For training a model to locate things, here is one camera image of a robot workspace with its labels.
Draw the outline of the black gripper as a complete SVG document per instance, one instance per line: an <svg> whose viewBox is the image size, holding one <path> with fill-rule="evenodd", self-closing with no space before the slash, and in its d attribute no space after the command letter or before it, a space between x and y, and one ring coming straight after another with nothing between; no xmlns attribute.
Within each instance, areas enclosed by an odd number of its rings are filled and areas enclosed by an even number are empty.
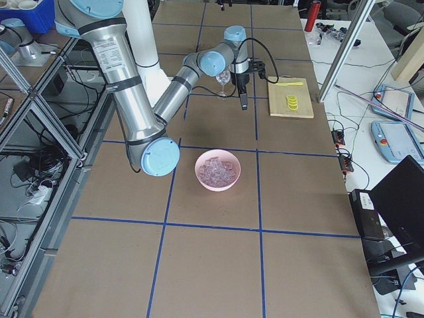
<svg viewBox="0 0 424 318"><path fill-rule="evenodd" d="M246 111L248 109L248 95L246 92L246 86L250 81L250 74L249 72L243 72L240 74L231 72L230 75L231 83L238 90L238 97L240 99L241 109L243 111Z"/></svg>
<svg viewBox="0 0 424 318"><path fill-rule="evenodd" d="M217 4L220 6L220 9L224 11L225 4L229 5L229 7L233 6L233 0L217 0Z"/></svg>

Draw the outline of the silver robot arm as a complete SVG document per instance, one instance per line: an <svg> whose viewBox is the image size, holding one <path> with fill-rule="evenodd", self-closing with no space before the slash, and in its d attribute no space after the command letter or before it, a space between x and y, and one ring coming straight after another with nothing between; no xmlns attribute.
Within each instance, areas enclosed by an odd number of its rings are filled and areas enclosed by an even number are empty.
<svg viewBox="0 0 424 318"><path fill-rule="evenodd" d="M230 70L236 77L242 106L248 53L244 27L225 29L216 47L190 54L168 79L158 60L146 1L56 1L60 34L87 41L92 47L106 90L117 102L129 162L151 176L165 176L178 164L178 144L166 127L202 75Z"/></svg>

